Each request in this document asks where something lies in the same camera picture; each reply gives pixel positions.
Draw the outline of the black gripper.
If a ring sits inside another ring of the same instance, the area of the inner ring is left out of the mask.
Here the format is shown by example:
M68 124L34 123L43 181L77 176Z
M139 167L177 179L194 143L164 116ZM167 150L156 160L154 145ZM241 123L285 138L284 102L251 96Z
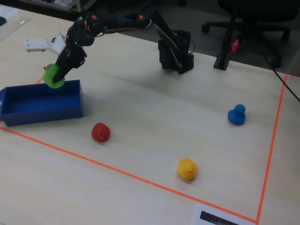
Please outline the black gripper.
M67 73L73 69L80 67L87 57L83 47L76 43L69 43L63 49L56 60L58 71L56 72L52 82L59 83L65 81Z

